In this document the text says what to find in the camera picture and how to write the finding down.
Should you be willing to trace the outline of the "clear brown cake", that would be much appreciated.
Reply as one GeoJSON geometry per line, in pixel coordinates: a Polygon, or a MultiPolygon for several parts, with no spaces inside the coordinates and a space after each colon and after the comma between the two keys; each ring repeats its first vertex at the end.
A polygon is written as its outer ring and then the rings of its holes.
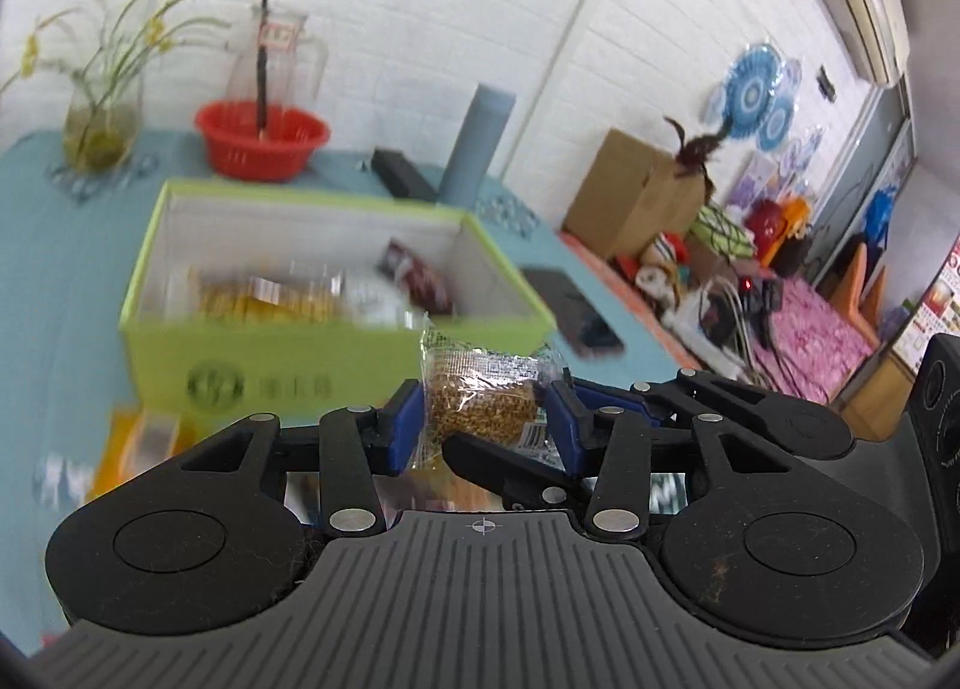
{"type": "Polygon", "coordinates": [[[441,445],[457,432],[509,450],[523,448],[524,432],[544,411],[545,390],[565,377],[565,361],[550,346],[508,354],[428,328],[420,351],[425,427],[415,469],[438,468],[441,445]]]}

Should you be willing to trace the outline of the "yellow snack packet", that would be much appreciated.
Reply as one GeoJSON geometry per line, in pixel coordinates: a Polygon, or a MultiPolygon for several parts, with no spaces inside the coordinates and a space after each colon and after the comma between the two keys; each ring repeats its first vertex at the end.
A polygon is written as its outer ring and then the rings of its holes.
{"type": "Polygon", "coordinates": [[[114,409],[103,456],[85,501],[98,499],[194,442],[194,426],[181,416],[130,406],[114,409]]]}

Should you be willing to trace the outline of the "dark red snack packet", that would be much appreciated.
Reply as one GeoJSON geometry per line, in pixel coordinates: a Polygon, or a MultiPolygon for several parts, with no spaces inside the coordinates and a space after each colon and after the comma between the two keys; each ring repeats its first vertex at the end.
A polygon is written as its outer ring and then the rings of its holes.
{"type": "Polygon", "coordinates": [[[421,310],[438,317],[451,317],[454,313],[454,301],[443,274],[402,242],[392,239],[387,244],[377,269],[421,310]]]}

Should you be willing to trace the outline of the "yellow chips bag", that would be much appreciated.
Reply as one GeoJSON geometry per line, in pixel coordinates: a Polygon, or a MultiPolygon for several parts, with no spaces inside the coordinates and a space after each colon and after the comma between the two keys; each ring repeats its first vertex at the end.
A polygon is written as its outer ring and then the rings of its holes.
{"type": "Polygon", "coordinates": [[[343,315],[342,271],[197,271],[187,278],[192,307],[228,323],[325,323],[343,315]]]}

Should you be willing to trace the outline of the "pink floral cloth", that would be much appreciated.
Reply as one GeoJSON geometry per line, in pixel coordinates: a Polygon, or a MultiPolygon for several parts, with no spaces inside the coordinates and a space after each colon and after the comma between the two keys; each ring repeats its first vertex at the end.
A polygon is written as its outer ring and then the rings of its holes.
{"type": "Polygon", "coordinates": [[[775,347],[752,336],[758,372],[773,390],[828,405],[875,348],[805,281],[782,285],[781,310],[771,317],[775,347]]]}

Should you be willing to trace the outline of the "green cardboard box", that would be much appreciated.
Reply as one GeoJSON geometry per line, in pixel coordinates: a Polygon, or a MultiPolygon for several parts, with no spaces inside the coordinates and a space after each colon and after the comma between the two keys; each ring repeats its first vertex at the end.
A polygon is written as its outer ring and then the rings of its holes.
{"type": "Polygon", "coordinates": [[[121,312],[140,402],[202,426],[379,405],[420,372],[420,335],[530,354],[555,329],[460,209],[169,180],[121,312]]]}

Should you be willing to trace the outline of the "brown cardboard box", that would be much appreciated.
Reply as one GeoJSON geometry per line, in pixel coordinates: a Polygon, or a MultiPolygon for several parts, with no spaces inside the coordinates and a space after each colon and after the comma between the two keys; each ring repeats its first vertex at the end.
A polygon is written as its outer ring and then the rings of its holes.
{"type": "Polygon", "coordinates": [[[562,231],[604,262],[638,255],[661,232],[685,234],[704,198],[701,173],[686,173],[670,152],[611,128],[563,219],[562,231]]]}

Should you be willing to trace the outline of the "small black box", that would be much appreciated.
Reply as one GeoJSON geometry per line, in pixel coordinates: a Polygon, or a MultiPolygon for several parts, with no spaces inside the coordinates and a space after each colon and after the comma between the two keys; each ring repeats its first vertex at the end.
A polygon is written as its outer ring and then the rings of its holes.
{"type": "Polygon", "coordinates": [[[377,148],[371,156],[370,166],[381,184],[398,200],[434,203],[438,198],[436,188],[400,151],[377,148]]]}

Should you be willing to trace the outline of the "red thermos jug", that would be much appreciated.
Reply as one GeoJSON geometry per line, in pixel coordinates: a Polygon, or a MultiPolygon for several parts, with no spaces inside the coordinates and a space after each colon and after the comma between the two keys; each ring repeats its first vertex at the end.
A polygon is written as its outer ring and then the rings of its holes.
{"type": "Polygon", "coordinates": [[[745,227],[754,234],[757,262],[761,266],[770,265],[775,247],[788,227],[781,206],[773,200],[758,200],[745,218],[745,227]]]}

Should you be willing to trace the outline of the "dark purple plant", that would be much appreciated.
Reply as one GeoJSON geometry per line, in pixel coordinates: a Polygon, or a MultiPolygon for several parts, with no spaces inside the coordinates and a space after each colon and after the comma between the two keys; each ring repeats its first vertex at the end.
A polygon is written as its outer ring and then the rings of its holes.
{"type": "Polygon", "coordinates": [[[674,154],[674,162],[677,166],[674,172],[675,177],[685,179],[685,177],[698,175],[703,180],[703,203],[708,205],[716,190],[713,180],[709,179],[708,162],[731,133],[731,118],[724,118],[721,128],[716,133],[700,134],[695,138],[686,138],[685,128],[675,118],[665,117],[664,122],[669,123],[679,138],[679,149],[674,154]]]}

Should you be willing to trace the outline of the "grey cylindrical bottle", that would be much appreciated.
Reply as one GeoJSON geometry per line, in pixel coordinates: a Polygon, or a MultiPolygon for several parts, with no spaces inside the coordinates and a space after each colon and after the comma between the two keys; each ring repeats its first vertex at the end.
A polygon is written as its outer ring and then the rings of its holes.
{"type": "Polygon", "coordinates": [[[516,94],[478,84],[438,188],[443,205],[472,209],[500,146],[516,94]]]}

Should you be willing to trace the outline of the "red plastic basket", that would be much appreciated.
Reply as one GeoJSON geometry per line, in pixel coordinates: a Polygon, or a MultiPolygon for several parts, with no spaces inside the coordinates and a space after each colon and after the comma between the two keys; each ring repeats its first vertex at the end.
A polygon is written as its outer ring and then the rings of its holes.
{"type": "Polygon", "coordinates": [[[267,125],[257,125],[254,101],[215,101],[195,113],[206,161],[229,179],[281,184],[306,169],[331,140],[331,127],[296,107],[267,106],[267,125]]]}

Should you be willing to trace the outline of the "blue paper fan decoration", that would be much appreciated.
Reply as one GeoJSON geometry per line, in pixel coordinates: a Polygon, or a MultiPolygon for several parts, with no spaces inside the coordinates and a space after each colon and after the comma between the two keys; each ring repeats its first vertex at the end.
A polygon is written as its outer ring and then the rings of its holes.
{"type": "Polygon", "coordinates": [[[781,53],[766,42],[750,45],[732,63],[724,79],[722,111],[729,138],[745,140],[760,129],[773,106],[781,67],[781,53]]]}

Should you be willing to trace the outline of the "teal patterned tablecloth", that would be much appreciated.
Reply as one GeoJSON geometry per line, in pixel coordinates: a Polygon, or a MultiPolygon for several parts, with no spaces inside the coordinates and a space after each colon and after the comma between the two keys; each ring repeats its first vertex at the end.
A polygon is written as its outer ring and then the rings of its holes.
{"type": "Polygon", "coordinates": [[[326,323],[206,323],[187,304],[201,271],[370,269],[402,242],[454,287],[455,333],[526,352],[551,318],[529,268],[573,279],[623,351],[574,374],[624,387],[674,377],[677,357],[547,226],[529,234],[464,211],[392,200],[349,152],[325,151],[290,185],[213,179],[183,133],[143,141],[148,169],[88,201],[53,185],[59,140],[26,136],[2,159],[2,629],[34,652],[64,629],[44,572],[53,528],[83,500],[119,406],[221,426],[251,411],[295,423],[381,402],[418,374],[413,331],[326,323]]]}

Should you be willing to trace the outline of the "glass vase with yellow flowers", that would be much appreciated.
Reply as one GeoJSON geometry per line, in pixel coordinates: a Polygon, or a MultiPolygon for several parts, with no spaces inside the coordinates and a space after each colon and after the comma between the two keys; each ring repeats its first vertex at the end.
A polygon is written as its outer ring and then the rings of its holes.
{"type": "Polygon", "coordinates": [[[114,172],[132,156],[143,123],[143,83],[151,63],[176,50],[216,47],[229,23],[192,14],[194,0],[107,0],[34,19],[18,60],[3,74],[2,88],[57,74],[70,83],[62,127],[65,164],[82,177],[114,172]]]}

